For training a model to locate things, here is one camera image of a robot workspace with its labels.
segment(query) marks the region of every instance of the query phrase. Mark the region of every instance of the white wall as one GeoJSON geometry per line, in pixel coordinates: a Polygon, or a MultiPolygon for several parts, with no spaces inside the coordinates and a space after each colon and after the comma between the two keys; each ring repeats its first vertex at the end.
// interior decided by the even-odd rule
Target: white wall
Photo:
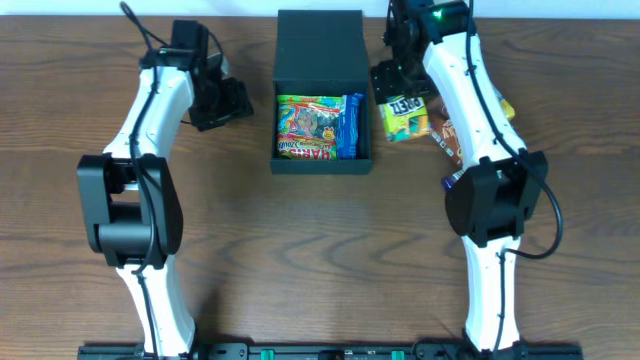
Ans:
{"type": "MultiPolygon", "coordinates": [[[[640,0],[475,0],[480,17],[640,19],[640,0]]],[[[120,15],[119,0],[0,0],[0,15],[120,15]]],[[[388,0],[128,0],[140,15],[275,16],[278,9],[362,9],[388,0]]]]}

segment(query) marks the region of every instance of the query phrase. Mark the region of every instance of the yellow snack bag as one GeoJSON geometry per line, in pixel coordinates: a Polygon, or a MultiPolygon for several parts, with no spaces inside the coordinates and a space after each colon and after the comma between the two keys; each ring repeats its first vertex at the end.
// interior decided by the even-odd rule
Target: yellow snack bag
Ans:
{"type": "Polygon", "coordinates": [[[404,141],[429,134],[429,118],[422,98],[396,96],[379,107],[388,141],[404,141]]]}
{"type": "Polygon", "coordinates": [[[507,119],[509,121],[513,120],[513,118],[516,117],[516,110],[513,108],[513,106],[511,106],[511,104],[509,104],[507,100],[505,100],[504,96],[502,96],[502,94],[500,93],[500,91],[498,91],[498,89],[494,87],[493,90],[496,93],[496,97],[498,98],[498,101],[500,101],[500,105],[502,105],[502,111],[504,111],[504,114],[507,116],[507,119]]]}

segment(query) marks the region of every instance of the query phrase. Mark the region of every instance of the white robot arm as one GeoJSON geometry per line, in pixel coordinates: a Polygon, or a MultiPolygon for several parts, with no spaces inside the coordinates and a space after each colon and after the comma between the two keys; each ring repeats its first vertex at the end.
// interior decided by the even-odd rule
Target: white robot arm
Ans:
{"type": "MultiPolygon", "coordinates": [[[[126,5],[123,10],[130,11],[126,5]]],[[[200,131],[253,113],[244,85],[222,79],[222,52],[207,57],[210,36],[196,21],[176,20],[171,45],[149,49],[141,59],[140,87],[115,139],[102,156],[85,155],[78,165],[89,243],[129,288],[144,328],[144,352],[161,358],[185,356],[195,337],[175,268],[182,211],[167,163],[178,128],[187,112],[200,131]],[[111,194],[137,191],[143,180],[136,177],[132,149],[149,198],[141,192],[139,203],[116,202],[111,194]],[[153,224],[157,236],[152,239],[153,224]],[[142,276],[134,274],[145,260],[149,266],[143,266],[142,276]]]]}
{"type": "MultiPolygon", "coordinates": [[[[492,162],[511,158],[504,147],[494,141],[495,135],[481,108],[473,88],[465,54],[466,34],[459,33],[430,44],[424,55],[424,68],[433,80],[450,114],[462,148],[464,169],[477,166],[487,157],[492,162]]],[[[493,85],[482,61],[478,35],[471,37],[472,60],[476,74],[496,125],[514,149],[526,150],[525,144],[509,124],[500,103],[493,95],[493,85]]],[[[469,277],[469,315],[465,331],[478,350],[493,350],[500,323],[500,261],[496,254],[505,248],[517,249],[520,237],[504,236],[479,247],[468,236],[462,236],[467,255],[469,277]]],[[[511,347],[520,340],[514,316],[515,255],[506,254],[505,263],[505,319],[498,350],[511,347]]]]}
{"type": "MultiPolygon", "coordinates": [[[[520,341],[514,315],[515,251],[524,221],[540,193],[505,146],[496,141],[471,79],[467,30],[475,28],[463,1],[424,6],[392,0],[385,42],[393,60],[371,72],[376,102],[391,96],[442,96],[462,149],[465,174],[446,196],[449,221],[467,256],[469,314],[465,337],[478,353],[510,348],[520,341]]],[[[494,95],[482,59],[480,39],[470,34],[471,63],[480,93],[504,142],[546,175],[541,153],[528,154],[494,95]]]]}
{"type": "MultiPolygon", "coordinates": [[[[193,105],[193,82],[188,71],[177,67],[157,67],[158,85],[156,95],[141,119],[138,137],[137,156],[152,154],[169,161],[171,148],[178,133],[180,121],[193,105]]],[[[149,97],[153,81],[153,69],[140,72],[140,87],[129,111],[127,120],[116,138],[104,149],[116,159],[129,159],[129,135],[138,120],[144,103],[149,97]]],[[[125,191],[138,190],[137,183],[125,184],[125,191]]],[[[175,255],[168,255],[160,269],[146,267],[142,275],[146,279],[149,292],[148,300],[138,283],[138,277],[132,272],[138,264],[128,263],[116,268],[133,297],[138,316],[144,329],[144,350],[153,353],[152,336],[147,314],[147,305],[151,309],[154,336],[157,339],[159,356],[179,356],[188,353],[195,336],[195,321],[187,311],[180,278],[175,268],[175,255]]]]}

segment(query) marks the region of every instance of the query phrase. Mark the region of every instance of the blue snack package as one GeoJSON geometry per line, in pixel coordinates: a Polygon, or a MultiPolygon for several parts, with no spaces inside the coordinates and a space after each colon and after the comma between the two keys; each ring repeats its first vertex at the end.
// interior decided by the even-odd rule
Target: blue snack package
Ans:
{"type": "Polygon", "coordinates": [[[362,94],[343,95],[336,136],[338,159],[355,159],[358,143],[358,112],[362,94]]]}
{"type": "Polygon", "coordinates": [[[442,187],[444,188],[444,191],[449,191],[453,189],[453,185],[455,185],[456,182],[460,180],[460,178],[462,177],[462,174],[464,174],[464,170],[458,170],[455,173],[453,173],[453,175],[451,176],[443,177],[442,180],[440,180],[440,183],[442,183],[442,187]]]}

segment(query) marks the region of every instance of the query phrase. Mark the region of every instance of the green connector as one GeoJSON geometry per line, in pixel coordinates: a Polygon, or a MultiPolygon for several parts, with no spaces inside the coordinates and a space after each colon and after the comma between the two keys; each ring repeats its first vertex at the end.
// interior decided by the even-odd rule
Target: green connector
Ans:
{"type": "Polygon", "coordinates": [[[391,360],[404,360],[404,351],[392,351],[391,360]]]}
{"type": "Polygon", "coordinates": [[[276,358],[276,352],[273,350],[262,350],[260,352],[260,360],[274,360],[276,358]]]}

